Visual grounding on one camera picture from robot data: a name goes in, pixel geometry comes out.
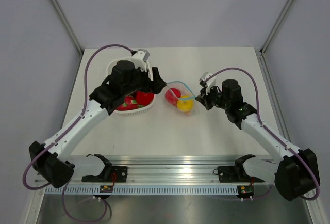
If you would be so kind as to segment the yellow lemon toy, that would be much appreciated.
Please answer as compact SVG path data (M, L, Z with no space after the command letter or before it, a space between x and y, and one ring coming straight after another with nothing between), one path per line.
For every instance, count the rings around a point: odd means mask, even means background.
M188 99L187 95L183 95L182 96L184 99L183 100L178 100L176 103L176 106L178 108L178 110L180 110L183 113L189 113L192 111L193 109L193 100L192 99Z

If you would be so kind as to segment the clear zip bag blue zipper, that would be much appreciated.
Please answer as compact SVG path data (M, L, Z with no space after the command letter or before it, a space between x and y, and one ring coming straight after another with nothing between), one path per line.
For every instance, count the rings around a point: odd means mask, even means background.
M191 112L189 112L189 113L183 113L183 112L181 112L180 110L178 110L177 107L171 105L170 103L168 103L168 102L166 101L166 99L165 99L165 93L166 93L166 91L167 91L168 89L170 89L170 88L177 88L177 89L179 89L179 90L181 91L182 94L181 94L181 97L180 97L179 100L183 100L183 99L184 99L184 98L182 97L183 95L187 95L187 96L188 96L187 100L188 100L188 99L192 99L192 100L193 100L193 109L192 109ZM165 92L164 92L164 99L165 99L165 101L166 101L169 105L171 105L173 108L175 108L178 112L180 112L180 113L182 113L182 114L185 114L185 115L195 115L195 114L197 114L197 107L196 107L195 94L192 92L192 90L190 89L190 87L189 87L186 83L184 83L184 82L182 82L182 81L171 81L171 82L167 82L167 85L165 86L165 89L164 89L164 90L165 90Z

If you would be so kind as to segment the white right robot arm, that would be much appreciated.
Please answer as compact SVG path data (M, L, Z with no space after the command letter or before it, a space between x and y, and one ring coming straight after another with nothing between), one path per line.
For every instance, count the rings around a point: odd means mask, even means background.
M207 110L213 107L225 111L228 120L238 129L254 138L271 156L271 160L258 159L247 154L235 160L234 175L240 181L260 179L274 185L280 195L292 201L314 190L320 193L320 177L315 153L302 150L267 127L257 109L243 100L237 80L227 79L218 87L214 81L201 79L202 86L196 100Z

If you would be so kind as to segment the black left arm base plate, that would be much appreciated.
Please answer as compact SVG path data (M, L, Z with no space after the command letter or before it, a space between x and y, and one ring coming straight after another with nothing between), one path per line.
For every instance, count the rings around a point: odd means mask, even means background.
M126 183L128 175L127 166L111 166L104 168L99 175L83 176L84 183Z

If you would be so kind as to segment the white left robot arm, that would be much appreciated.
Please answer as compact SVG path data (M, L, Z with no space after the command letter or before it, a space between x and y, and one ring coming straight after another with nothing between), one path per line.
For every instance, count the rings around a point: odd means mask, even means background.
M129 60L120 60L100 86L85 99L81 113L44 143L34 141L29 146L30 167L55 188L64 186L74 174L74 164L68 158L100 122L110 116L125 97L137 91L159 94L166 86L157 67L153 77Z

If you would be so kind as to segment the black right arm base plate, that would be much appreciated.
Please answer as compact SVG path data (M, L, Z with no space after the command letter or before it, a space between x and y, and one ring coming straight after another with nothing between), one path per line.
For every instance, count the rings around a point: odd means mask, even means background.
M218 177L220 183L264 183L260 178L237 174L234 166L219 166L213 170L213 174Z

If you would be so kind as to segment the red apple toy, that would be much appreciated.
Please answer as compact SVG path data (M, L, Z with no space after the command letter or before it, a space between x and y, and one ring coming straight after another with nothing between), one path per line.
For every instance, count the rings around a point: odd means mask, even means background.
M177 102L182 96L181 91L177 88L170 88L165 93L165 99L173 106L177 106Z

